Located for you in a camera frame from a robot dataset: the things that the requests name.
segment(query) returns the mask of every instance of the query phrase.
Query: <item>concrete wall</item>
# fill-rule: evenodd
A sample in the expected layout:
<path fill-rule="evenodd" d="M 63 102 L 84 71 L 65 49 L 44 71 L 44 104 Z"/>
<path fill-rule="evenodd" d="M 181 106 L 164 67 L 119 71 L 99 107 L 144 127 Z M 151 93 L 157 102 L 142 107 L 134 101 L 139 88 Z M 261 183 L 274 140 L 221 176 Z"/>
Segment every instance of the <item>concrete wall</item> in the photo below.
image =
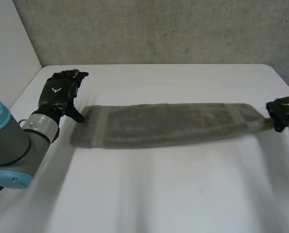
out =
<path fill-rule="evenodd" d="M 289 85 L 289 0 L 14 0 L 43 66 L 261 63 Z"/>
<path fill-rule="evenodd" d="M 0 0 L 0 101 L 11 107 L 40 69 L 14 4 Z"/>

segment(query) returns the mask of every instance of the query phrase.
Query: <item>gray cylindrical joint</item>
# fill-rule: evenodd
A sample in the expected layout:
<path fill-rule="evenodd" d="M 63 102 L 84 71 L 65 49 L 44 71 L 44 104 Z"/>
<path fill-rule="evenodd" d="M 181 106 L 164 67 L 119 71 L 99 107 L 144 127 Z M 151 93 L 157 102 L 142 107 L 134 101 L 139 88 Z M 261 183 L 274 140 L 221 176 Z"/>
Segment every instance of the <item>gray cylindrical joint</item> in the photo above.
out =
<path fill-rule="evenodd" d="M 27 134 L 0 102 L 0 166 L 20 160 L 28 152 L 30 144 Z"/>

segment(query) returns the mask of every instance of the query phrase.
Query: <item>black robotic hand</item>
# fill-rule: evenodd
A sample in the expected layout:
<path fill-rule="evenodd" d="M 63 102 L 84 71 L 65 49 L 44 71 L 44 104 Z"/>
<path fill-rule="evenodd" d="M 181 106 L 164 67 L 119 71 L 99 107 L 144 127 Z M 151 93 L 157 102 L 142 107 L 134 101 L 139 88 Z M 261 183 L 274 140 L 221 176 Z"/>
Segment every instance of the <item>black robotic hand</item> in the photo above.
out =
<path fill-rule="evenodd" d="M 274 121 L 274 128 L 277 132 L 282 132 L 289 126 L 289 97 L 276 99 L 266 104 L 271 118 Z"/>
<path fill-rule="evenodd" d="M 43 87 L 38 103 L 39 109 L 35 113 L 46 112 L 58 123 L 63 115 L 83 123 L 85 119 L 74 107 L 73 102 L 86 76 L 87 72 L 79 72 L 77 69 L 54 73 Z"/>

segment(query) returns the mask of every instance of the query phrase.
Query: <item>white wall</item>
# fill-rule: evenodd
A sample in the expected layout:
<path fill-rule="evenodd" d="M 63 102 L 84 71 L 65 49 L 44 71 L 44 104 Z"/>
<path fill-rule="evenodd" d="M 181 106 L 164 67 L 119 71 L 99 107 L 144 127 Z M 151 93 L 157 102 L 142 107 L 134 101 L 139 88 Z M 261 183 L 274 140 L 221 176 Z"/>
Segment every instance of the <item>white wall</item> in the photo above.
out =
<path fill-rule="evenodd" d="M 11 107 L 41 69 L 11 0 L 0 0 L 0 101 Z"/>

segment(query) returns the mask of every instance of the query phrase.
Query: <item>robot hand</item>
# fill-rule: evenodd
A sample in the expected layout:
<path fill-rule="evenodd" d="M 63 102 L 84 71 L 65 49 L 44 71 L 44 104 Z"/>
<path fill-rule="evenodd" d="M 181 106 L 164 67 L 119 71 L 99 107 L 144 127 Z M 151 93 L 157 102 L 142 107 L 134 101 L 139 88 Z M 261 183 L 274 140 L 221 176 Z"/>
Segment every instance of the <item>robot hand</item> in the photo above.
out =
<path fill-rule="evenodd" d="M 289 127 L 289 97 L 268 102 L 266 109 L 273 118 L 274 128 L 277 132 L 282 132 L 285 127 Z"/>
<path fill-rule="evenodd" d="M 84 117 L 74 107 L 73 102 L 86 76 L 88 76 L 87 72 L 79 72 L 77 69 L 54 73 L 43 87 L 37 111 L 53 112 L 53 108 L 58 109 L 61 115 L 53 114 L 53 118 L 58 119 L 58 122 L 60 117 L 66 115 L 78 123 L 83 123 Z"/>

